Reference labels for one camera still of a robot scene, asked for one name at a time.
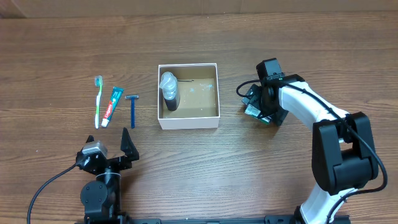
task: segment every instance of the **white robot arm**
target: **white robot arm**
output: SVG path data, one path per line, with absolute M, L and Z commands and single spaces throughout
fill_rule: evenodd
M 247 95 L 243 95 L 248 108 L 259 111 L 251 115 L 280 126 L 287 113 L 291 112 L 313 133 L 312 171 L 316 184 L 309 198 L 297 207 L 288 222 L 285 222 L 286 216 L 269 215 L 266 223 L 324 224 L 328 220 L 330 223 L 351 223 L 348 217 L 334 219 L 344 202 L 336 203 L 375 179 L 378 167 L 369 150 L 351 137 L 341 121 L 374 149 L 368 117 L 362 112 L 349 114 L 333 106 L 311 90 L 298 75 L 285 76 L 276 58 L 265 60 L 256 68 L 261 86 L 253 85 Z M 353 143 L 352 148 L 342 151 L 340 143 L 343 142 Z

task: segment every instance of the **dark bottle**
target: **dark bottle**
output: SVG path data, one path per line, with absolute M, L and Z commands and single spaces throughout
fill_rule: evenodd
M 177 78 L 171 72 L 162 75 L 159 88 L 163 91 L 163 98 L 169 111 L 175 111 L 180 104 L 180 92 L 177 88 Z

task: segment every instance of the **green toothbrush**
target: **green toothbrush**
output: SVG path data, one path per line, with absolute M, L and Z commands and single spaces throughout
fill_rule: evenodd
M 99 92 L 96 99 L 97 110 L 95 113 L 95 128 L 98 129 L 100 125 L 100 102 L 101 102 L 102 84 L 103 84 L 102 76 L 101 75 L 95 76 L 94 82 L 95 86 L 99 87 Z

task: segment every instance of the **cardboard box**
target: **cardboard box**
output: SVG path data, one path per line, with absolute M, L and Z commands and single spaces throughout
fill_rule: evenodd
M 162 89 L 163 73 L 171 72 L 178 80 L 180 104 L 175 111 L 166 107 Z M 216 63 L 159 65 L 157 119 L 162 129 L 217 128 L 220 121 L 218 72 Z

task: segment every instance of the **wood grain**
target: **wood grain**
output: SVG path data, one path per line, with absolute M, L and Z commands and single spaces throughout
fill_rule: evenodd
M 25 18 L 25 15 L 12 0 L 0 0 L 1 18 Z
M 398 14 L 240 14 L 0 20 L 0 223 L 25 223 L 35 191 L 69 167 L 93 134 L 120 155 L 130 102 L 94 128 L 94 76 L 101 115 L 113 86 L 138 93 L 141 158 L 123 175 L 123 207 L 136 218 L 231 218 L 289 214 L 308 197 L 311 132 L 288 115 L 280 128 L 244 115 L 235 88 L 277 57 L 337 107 L 371 120 L 386 190 L 348 200 L 353 223 L 396 223 L 398 214 Z M 156 119 L 157 66 L 218 64 L 218 129 L 163 131 Z M 79 170 L 50 184 L 32 223 L 82 220 Z M 381 179 L 368 183 L 376 187 Z
M 2 2 L 4 17 L 27 18 L 398 10 L 395 0 L 0 0 L 0 14 Z

